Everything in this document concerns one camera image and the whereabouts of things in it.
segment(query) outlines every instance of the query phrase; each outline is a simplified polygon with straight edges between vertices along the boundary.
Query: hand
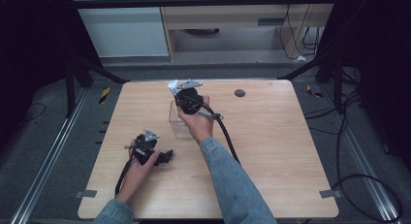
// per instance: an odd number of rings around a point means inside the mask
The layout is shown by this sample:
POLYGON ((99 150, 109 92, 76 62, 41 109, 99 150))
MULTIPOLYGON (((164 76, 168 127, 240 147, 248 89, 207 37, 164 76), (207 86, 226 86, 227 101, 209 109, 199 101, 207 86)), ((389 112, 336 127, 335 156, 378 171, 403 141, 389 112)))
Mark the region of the hand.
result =
MULTIPOLYGON (((203 96, 203 100, 206 104, 209 104, 209 97, 203 96)), ((184 120, 188 126, 191 136, 196 140, 197 144, 208 137, 212 137, 212 126, 214 120, 210 116, 205 116, 198 112, 194 114, 186 114, 178 107, 178 117, 184 120)))
POLYGON ((124 202, 129 207, 131 206, 134 195, 142 186, 142 183, 148 176, 150 169, 154 165, 155 161, 157 161, 158 155, 160 155, 160 152, 155 151, 153 154, 151 154, 144 165, 140 164, 139 160, 137 159, 134 159, 130 163, 129 169, 124 176, 121 189, 115 196, 115 199, 124 202))

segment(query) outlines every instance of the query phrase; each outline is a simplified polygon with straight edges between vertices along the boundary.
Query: denim sleeve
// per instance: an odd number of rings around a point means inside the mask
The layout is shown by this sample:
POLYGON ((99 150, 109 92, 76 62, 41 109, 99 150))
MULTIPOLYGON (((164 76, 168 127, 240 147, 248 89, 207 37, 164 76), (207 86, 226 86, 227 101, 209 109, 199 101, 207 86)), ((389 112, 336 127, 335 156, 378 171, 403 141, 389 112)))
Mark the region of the denim sleeve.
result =
POLYGON ((123 202, 111 199, 102 209, 93 223, 123 224, 132 223, 134 219, 133 211, 123 202))
POLYGON ((200 143, 224 222, 277 223, 242 166, 214 138, 200 143))

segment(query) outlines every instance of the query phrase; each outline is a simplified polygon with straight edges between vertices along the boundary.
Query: clear plastic box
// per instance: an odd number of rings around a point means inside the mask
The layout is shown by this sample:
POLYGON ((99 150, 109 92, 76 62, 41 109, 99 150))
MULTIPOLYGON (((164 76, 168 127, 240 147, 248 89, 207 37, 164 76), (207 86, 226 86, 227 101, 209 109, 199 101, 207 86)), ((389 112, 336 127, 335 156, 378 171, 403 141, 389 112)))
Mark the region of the clear plastic box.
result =
POLYGON ((185 122, 178 117, 178 109, 175 101, 170 103, 169 122, 176 138, 192 138, 185 122))

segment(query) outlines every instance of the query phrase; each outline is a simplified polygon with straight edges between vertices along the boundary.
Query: table top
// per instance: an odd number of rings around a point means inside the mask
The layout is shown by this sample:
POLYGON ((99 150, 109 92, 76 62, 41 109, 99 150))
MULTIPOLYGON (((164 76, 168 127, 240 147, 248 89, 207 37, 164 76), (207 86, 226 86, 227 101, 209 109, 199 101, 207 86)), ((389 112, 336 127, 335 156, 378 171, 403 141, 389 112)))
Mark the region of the table top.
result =
MULTIPOLYGON (((128 159, 124 145, 148 128, 160 135, 156 149, 174 150, 169 164, 154 167, 133 210, 136 218, 221 218, 211 177, 196 142, 176 138, 169 122, 174 99, 169 81, 125 83, 100 149, 79 217, 94 218, 109 199, 128 159)), ((200 95, 224 116, 239 161, 276 218, 335 217, 334 198, 294 87, 287 80, 202 80, 200 95), (235 91, 245 91, 237 97, 235 91)), ((214 137, 228 149, 217 123, 214 137)))

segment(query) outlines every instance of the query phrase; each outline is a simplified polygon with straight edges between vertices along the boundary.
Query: aluminum rail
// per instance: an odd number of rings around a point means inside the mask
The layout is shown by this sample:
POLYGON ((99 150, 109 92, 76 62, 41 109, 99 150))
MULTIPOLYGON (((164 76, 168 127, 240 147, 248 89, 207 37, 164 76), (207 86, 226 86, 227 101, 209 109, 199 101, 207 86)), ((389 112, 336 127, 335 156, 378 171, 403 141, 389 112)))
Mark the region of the aluminum rail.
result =
POLYGON ((58 159, 58 155, 63 148, 64 143, 66 142, 77 117, 79 116, 79 111, 82 107, 85 95, 87 94, 87 89, 82 89, 79 93, 79 97, 76 101, 77 106, 74 109, 71 116, 67 117, 63 123, 63 126, 60 129, 56 139, 54 140, 53 145, 51 146, 50 151, 45 159, 45 162, 42 165, 42 168, 37 173, 36 178, 34 179, 30 189, 28 190, 24 200, 21 202, 18 210, 15 212, 15 215, 12 218, 13 224, 22 224, 26 223, 31 211, 37 203, 37 200, 40 197, 40 194, 43 191, 43 188, 46 185, 48 177, 54 167, 55 162, 58 159))

